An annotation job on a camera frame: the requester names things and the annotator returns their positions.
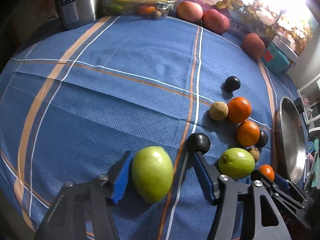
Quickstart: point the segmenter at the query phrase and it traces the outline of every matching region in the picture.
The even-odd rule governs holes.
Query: red apple
[[[204,27],[217,34],[225,33],[230,27],[228,17],[215,9],[205,11],[202,16],[202,22]]]
[[[247,34],[242,41],[241,47],[253,59],[261,58],[266,49],[262,39],[256,33]]]
[[[176,12],[180,19],[191,23],[200,21],[203,15],[201,5],[190,1],[179,3]]]

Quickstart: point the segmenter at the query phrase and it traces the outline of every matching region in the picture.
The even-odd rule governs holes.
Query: plastic container
[[[157,20],[167,17],[177,1],[101,0],[101,12],[103,16],[126,14]]]

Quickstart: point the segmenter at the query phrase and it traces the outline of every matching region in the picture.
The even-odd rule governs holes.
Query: tangerine
[[[232,123],[242,123],[248,119],[251,114],[251,105],[248,99],[236,97],[228,103],[228,119]]]
[[[258,170],[271,181],[275,179],[275,172],[273,171],[273,168],[270,165],[262,165]]]
[[[251,121],[244,121],[239,124],[236,131],[237,141],[245,147],[255,145],[259,140],[260,129],[258,125]]]
[[[138,7],[138,14],[146,16],[155,10],[156,10],[156,7],[154,5],[141,5]]]

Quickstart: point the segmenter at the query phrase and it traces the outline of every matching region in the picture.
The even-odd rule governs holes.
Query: orange stripe
[[[190,125],[190,122],[191,122],[192,106],[193,106],[193,100],[192,100],[192,96],[191,95],[193,95],[193,77],[194,77],[195,68],[196,68],[196,61],[197,61],[197,59],[196,59],[196,51],[197,51],[197,43],[198,43],[198,37],[199,37],[199,29],[200,28],[198,27],[197,33],[196,33],[195,49],[194,49],[194,52],[193,52],[194,60],[193,60],[193,65],[192,65],[192,70],[191,70],[191,78],[190,78],[190,99],[191,100],[190,100],[190,103],[189,103],[189,114],[188,114],[186,127],[184,129],[184,132],[183,132],[183,135],[182,135],[182,139],[181,139],[181,142],[180,142],[180,147],[179,147],[179,150],[178,150],[177,158],[176,158],[174,166],[173,166],[173,176],[175,175],[175,173],[177,171],[177,166],[179,164],[179,160],[180,160],[180,157],[181,157],[181,153],[182,153],[182,150],[183,150],[183,145],[184,145],[184,142],[186,140],[187,133],[188,133],[188,128],[189,128],[189,125]],[[159,228],[159,233],[158,233],[157,240],[160,240],[161,236],[162,236],[163,227],[164,227],[164,223],[165,223],[165,216],[166,216],[169,204],[170,204],[171,194],[172,194],[172,188],[170,188],[170,190],[168,192],[167,202],[166,202],[166,204],[164,206],[164,209],[163,209],[163,212],[162,212],[162,218],[161,218],[161,222],[160,222],[160,228]]]
[[[97,23],[95,23],[89,30],[87,30],[61,57],[59,62],[64,62],[64,59],[69,59],[77,49],[80,48],[80,46],[93,34],[95,33],[100,27],[102,27],[106,21],[108,21],[111,18],[105,17],[100,19]],[[18,150],[18,170],[17,170],[17,179],[14,183],[14,192],[17,197],[18,202],[20,203],[22,207],[22,199],[23,199],[23,181],[24,181],[24,169],[25,169],[25,162],[26,162],[26,151],[28,146],[28,141],[32,129],[33,122],[36,118],[36,115],[39,111],[39,108],[48,94],[53,82],[55,79],[57,79],[58,75],[60,74],[61,70],[63,69],[64,64],[56,64],[55,67],[52,69],[51,73],[46,78],[44,84],[42,85],[41,89],[39,90],[38,94],[36,95],[30,109],[28,112],[28,115],[26,117],[21,139],[20,139],[20,145]],[[31,223],[30,218],[25,214],[23,208],[22,208],[23,217],[27,223],[27,225],[33,230],[33,226]]]
[[[7,159],[7,157],[4,155],[4,153],[2,152],[2,150],[0,150],[0,154],[2,156],[2,158],[4,159],[5,163],[7,163],[7,165],[10,167],[10,169],[13,171],[13,173],[15,175],[17,175],[17,171],[15,170],[15,168],[11,165],[11,163],[9,162],[9,160]],[[30,185],[23,181],[23,184],[28,188],[28,190],[30,191]],[[50,203],[46,200],[44,200],[37,192],[35,192],[34,190],[32,190],[32,193],[34,195],[36,195],[38,197],[38,199],[40,199],[43,203],[45,203],[47,206],[50,206]]]
[[[258,64],[259,64],[259,68],[261,70],[262,76],[264,81],[266,82],[267,85],[267,91],[268,91],[268,97],[269,97],[269,103],[270,103],[270,109],[271,109],[271,116],[272,116],[272,128],[274,129],[275,126],[275,103],[273,100],[273,92],[272,92],[272,88],[271,88],[271,84],[270,81],[267,77],[267,73],[266,70],[263,66],[263,64],[261,63],[260,60],[258,60]],[[272,158],[272,168],[275,172],[277,172],[277,166],[278,166],[278,156],[277,156],[277,151],[276,151],[276,138],[275,138],[275,133],[272,133],[272,153],[273,153],[273,158]]]
[[[28,60],[27,62],[25,63],[45,63],[45,64],[54,64],[55,62],[53,61],[45,61],[45,60]],[[60,63],[58,62],[57,64],[64,64],[64,65],[71,65],[72,63],[71,62],[66,62],[66,63]],[[100,73],[104,73],[104,74],[108,74],[108,75],[111,75],[111,76],[116,76],[116,77],[119,77],[119,78],[123,78],[123,79],[127,79],[127,80],[131,80],[131,81],[134,81],[134,82],[137,82],[137,83],[142,83],[142,84],[145,84],[145,85],[149,85],[149,86],[153,86],[153,87],[157,87],[157,88],[160,88],[160,89],[163,89],[163,90],[166,90],[166,91],[169,91],[169,92],[172,92],[174,94],[177,94],[177,95],[181,95],[181,96],[184,96],[184,97],[187,97],[187,98],[190,98],[190,95],[186,95],[186,94],[183,94],[181,92],[178,92],[178,91],[175,91],[175,90],[172,90],[172,89],[169,89],[169,88],[166,88],[166,87],[163,87],[161,85],[158,85],[158,84],[153,84],[153,83],[150,83],[150,82],[147,82],[147,81],[143,81],[143,80],[139,80],[139,79],[136,79],[136,78],[131,78],[131,77],[127,77],[127,76],[122,76],[122,75],[119,75],[119,74],[115,74],[115,73],[112,73],[112,72],[109,72],[109,71],[105,71],[105,70],[102,70],[102,69],[97,69],[97,68],[92,68],[92,67],[88,67],[87,65],[83,65],[83,64],[80,64],[80,63],[74,63],[73,66],[76,66],[76,67],[83,67],[83,68],[86,68],[86,69],[89,69],[89,70],[93,70],[93,71],[97,71],[97,72],[100,72]],[[211,106],[212,103],[210,102],[206,102],[204,100],[199,100],[200,103],[203,103],[207,106]],[[270,128],[268,127],[262,127],[260,125],[258,125],[258,127],[260,129],[264,129],[264,130],[270,130]]]

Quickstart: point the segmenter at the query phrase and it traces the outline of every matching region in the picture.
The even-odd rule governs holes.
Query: kiwi
[[[229,108],[224,102],[215,102],[210,106],[209,116],[215,121],[221,121],[228,115]]]
[[[249,148],[247,151],[253,156],[254,161],[257,162],[260,158],[260,153],[257,148]]]

